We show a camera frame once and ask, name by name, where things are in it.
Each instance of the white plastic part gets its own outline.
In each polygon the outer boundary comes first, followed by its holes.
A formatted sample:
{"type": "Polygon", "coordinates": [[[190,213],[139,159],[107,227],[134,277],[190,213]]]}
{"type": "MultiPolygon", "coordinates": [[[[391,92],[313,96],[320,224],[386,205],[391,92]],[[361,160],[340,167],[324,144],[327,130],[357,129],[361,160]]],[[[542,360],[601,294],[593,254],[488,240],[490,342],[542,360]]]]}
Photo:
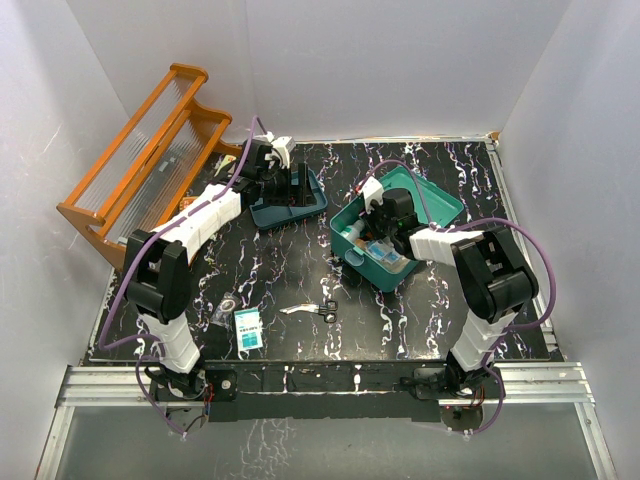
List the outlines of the white plastic part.
{"type": "MultiPolygon", "coordinates": [[[[186,217],[186,220],[176,228],[172,228],[162,236],[163,240],[173,242],[179,240],[187,249],[189,263],[193,260],[200,247],[220,230],[225,223],[230,222],[242,213],[240,194],[229,189],[215,202],[202,207],[196,213],[191,214],[199,205],[211,201],[218,193],[222,192],[224,185],[208,185],[204,193],[200,195],[186,209],[173,217],[168,223],[176,219],[186,217]]],[[[154,232],[161,230],[165,225],[160,225],[154,232]]]]}
{"type": "Polygon", "coordinates": [[[165,355],[160,363],[174,372],[189,373],[200,358],[200,350],[193,341],[185,313],[182,312],[167,325],[151,315],[143,314],[142,320],[149,328],[149,333],[162,341],[165,355]]]}
{"type": "Polygon", "coordinates": [[[271,143],[276,136],[272,132],[267,132],[264,135],[254,135],[253,138],[254,140],[266,140],[271,143]]]}
{"type": "Polygon", "coordinates": [[[467,321],[462,328],[462,335],[451,349],[451,353],[465,372],[480,368],[482,357],[502,335],[504,329],[513,322],[516,315],[516,312],[508,313],[496,323],[490,324],[469,310],[467,321]]]}
{"type": "Polygon", "coordinates": [[[371,201],[376,200],[379,204],[382,204],[382,193],[384,187],[382,184],[373,177],[369,177],[364,185],[360,189],[362,198],[364,199],[364,208],[367,213],[371,212],[371,201]]]}
{"type": "Polygon", "coordinates": [[[293,137],[278,137],[271,142],[273,149],[280,155],[282,159],[282,167],[290,168],[291,166],[291,150],[296,146],[293,137]]]}
{"type": "Polygon", "coordinates": [[[424,228],[411,235],[409,242],[416,260],[433,260],[454,266],[451,244],[480,235],[482,232],[436,232],[431,228],[424,228]]]}

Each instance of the gray floor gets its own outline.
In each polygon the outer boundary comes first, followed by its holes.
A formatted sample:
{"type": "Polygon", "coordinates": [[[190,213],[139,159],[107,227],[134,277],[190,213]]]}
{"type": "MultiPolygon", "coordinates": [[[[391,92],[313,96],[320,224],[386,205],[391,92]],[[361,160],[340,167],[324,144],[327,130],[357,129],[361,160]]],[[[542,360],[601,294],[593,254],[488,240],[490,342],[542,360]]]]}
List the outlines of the gray floor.
{"type": "Polygon", "coordinates": [[[506,405],[470,441],[439,428],[402,419],[257,420],[208,424],[182,442],[150,408],[79,408],[57,478],[596,478],[571,404],[506,405]]]}

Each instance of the metal rail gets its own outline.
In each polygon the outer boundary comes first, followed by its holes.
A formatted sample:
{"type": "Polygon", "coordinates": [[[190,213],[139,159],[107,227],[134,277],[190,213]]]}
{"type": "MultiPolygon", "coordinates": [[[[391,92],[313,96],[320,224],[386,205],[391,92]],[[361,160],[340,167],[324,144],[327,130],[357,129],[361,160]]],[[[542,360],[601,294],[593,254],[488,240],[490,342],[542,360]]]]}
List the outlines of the metal rail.
{"type": "MultiPolygon", "coordinates": [[[[591,403],[593,396],[580,363],[499,362],[507,396],[505,403],[591,403]]],[[[149,387],[150,380],[143,375],[149,387]]],[[[340,392],[328,395],[367,395],[378,392],[340,392]]],[[[274,393],[253,393],[274,395],[274,393]]],[[[295,393],[317,395],[317,393],[295,393]]],[[[487,399],[486,403],[497,400],[487,399]]],[[[441,400],[441,405],[468,403],[468,400],[441,400]]],[[[148,406],[138,387],[134,367],[72,367],[58,397],[59,407],[131,407],[148,406]]],[[[201,407],[201,402],[171,402],[172,407],[201,407]]]]}

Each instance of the teal plastic bin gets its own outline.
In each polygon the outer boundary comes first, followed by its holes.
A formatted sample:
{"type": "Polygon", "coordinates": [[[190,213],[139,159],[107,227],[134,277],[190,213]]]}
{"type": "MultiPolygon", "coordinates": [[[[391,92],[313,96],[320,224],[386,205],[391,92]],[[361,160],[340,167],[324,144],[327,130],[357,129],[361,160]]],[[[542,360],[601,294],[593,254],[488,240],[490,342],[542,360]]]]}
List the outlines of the teal plastic bin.
{"type": "MultiPolygon", "coordinates": [[[[378,181],[385,190],[392,188],[406,188],[409,190],[416,212],[418,213],[418,219],[421,223],[427,223],[427,215],[424,212],[424,208],[422,208],[420,195],[413,183],[411,175],[409,175],[406,169],[397,167],[384,177],[378,179],[378,181]]],[[[435,184],[420,176],[418,176],[418,183],[422,188],[422,193],[429,207],[429,213],[431,213],[434,222],[437,222],[443,227],[447,226],[463,210],[464,207],[460,200],[441,190],[435,184]]],[[[416,268],[418,262],[411,261],[403,270],[393,273],[387,270],[384,265],[381,265],[367,252],[344,238],[340,232],[358,220],[360,212],[363,209],[364,202],[362,197],[358,196],[358,198],[349,203],[331,219],[329,224],[331,227],[331,250],[380,290],[383,292],[392,292],[400,282],[416,268]]]]}

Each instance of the white wall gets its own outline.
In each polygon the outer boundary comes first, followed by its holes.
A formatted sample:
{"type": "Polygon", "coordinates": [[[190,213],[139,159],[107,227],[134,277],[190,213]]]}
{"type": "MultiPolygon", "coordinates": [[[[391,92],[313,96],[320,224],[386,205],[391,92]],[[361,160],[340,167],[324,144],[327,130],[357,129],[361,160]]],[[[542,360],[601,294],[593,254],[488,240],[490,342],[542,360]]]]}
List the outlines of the white wall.
{"type": "Polygon", "coordinates": [[[204,105],[233,116],[228,141],[256,113],[244,0],[67,0],[125,110],[132,115],[172,63],[203,66],[204,105]]]}
{"type": "Polygon", "coordinates": [[[502,130],[567,5],[247,0],[258,112],[299,138],[502,130]]]}
{"type": "Polygon", "coordinates": [[[0,2],[0,477],[33,478],[106,262],[55,210],[126,122],[64,2],[0,2]]]}
{"type": "Polygon", "coordinates": [[[501,130],[568,0],[67,0],[132,113],[175,61],[209,70],[228,140],[501,130]]]}
{"type": "Polygon", "coordinates": [[[640,3],[576,0],[500,137],[519,220],[557,271],[558,341],[622,479],[640,468],[639,78],[640,3]]]}

